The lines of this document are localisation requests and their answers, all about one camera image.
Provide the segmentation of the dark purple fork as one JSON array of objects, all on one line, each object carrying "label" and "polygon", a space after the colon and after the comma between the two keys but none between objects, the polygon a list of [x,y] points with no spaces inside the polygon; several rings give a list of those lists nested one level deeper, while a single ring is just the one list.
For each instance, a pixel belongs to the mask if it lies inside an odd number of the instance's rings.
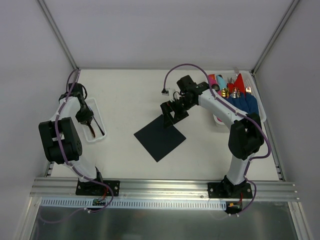
[{"label": "dark purple fork", "polygon": [[99,131],[101,132],[101,135],[104,136],[104,135],[105,135],[105,132],[104,132],[104,130],[102,129],[102,127],[99,125],[99,123],[98,123],[98,121],[96,120],[95,116],[93,115],[92,118],[93,118],[93,120],[95,121],[95,123],[96,123]]}]

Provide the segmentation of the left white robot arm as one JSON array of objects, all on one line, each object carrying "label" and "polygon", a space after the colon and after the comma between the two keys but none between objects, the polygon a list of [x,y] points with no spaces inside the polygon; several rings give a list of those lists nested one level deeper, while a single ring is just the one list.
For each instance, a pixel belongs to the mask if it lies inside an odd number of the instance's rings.
[{"label": "left white robot arm", "polygon": [[75,118],[96,137],[92,126],[95,116],[86,103],[87,95],[82,84],[68,84],[66,93],[59,98],[57,112],[50,120],[41,122],[38,129],[46,159],[70,169],[93,195],[99,195],[105,188],[102,175],[82,156],[82,142],[73,122]]}]

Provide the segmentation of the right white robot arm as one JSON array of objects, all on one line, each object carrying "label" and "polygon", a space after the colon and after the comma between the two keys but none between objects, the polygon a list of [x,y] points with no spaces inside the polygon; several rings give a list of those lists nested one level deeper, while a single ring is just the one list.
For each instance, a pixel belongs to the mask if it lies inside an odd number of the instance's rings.
[{"label": "right white robot arm", "polygon": [[160,105],[163,126],[168,128],[185,119],[189,116],[188,110],[194,106],[200,106],[220,119],[229,129],[228,148],[232,154],[223,190],[228,197],[235,198],[242,191],[240,184],[245,181],[249,159],[265,141],[260,116],[235,108],[213,91],[207,82],[195,83],[189,75],[178,80],[177,85],[182,96]]}]

